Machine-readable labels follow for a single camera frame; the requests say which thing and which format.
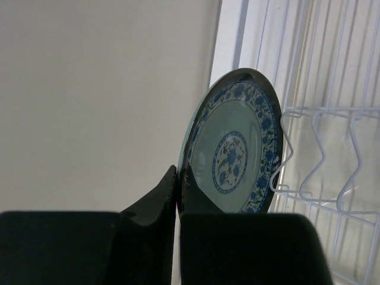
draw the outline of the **plate center medallion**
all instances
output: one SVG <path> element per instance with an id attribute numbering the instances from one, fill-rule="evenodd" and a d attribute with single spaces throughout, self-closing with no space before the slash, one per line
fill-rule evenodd
<path id="1" fill-rule="evenodd" d="M 230 132 L 221 139 L 213 159 L 213 182 L 220 193 L 228 194 L 238 187 L 247 160 L 247 143 L 240 132 Z"/>

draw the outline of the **white wire rack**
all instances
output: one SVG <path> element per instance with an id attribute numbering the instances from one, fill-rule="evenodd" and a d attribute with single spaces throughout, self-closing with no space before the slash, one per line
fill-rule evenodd
<path id="1" fill-rule="evenodd" d="M 380 284 L 379 21 L 380 0 L 221 6 L 211 81 L 253 67 L 274 84 L 286 145 L 270 211 L 310 219 L 337 284 Z"/>

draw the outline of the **plate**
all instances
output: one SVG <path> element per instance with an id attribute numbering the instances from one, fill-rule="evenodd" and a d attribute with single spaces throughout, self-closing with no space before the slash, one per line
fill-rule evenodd
<path id="1" fill-rule="evenodd" d="M 179 181 L 191 166 L 199 189 L 223 212 L 266 212 L 273 198 L 270 177 L 282 160 L 280 118 L 277 95 L 263 74 L 250 68 L 226 74 L 189 124 Z"/>

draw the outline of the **white wall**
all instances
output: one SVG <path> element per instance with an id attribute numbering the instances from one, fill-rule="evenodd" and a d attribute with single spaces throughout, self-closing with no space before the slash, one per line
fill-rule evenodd
<path id="1" fill-rule="evenodd" d="M 0 211 L 129 206 L 178 163 L 219 1 L 0 5 Z"/>

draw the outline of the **black holder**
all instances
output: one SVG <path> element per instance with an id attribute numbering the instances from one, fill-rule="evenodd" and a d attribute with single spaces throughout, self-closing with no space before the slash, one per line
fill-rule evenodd
<path id="1" fill-rule="evenodd" d="M 171 166 L 121 213 L 0 215 L 0 284 L 169 285 L 176 202 L 183 285 L 332 285 L 315 229 L 294 214 L 225 214 Z"/>

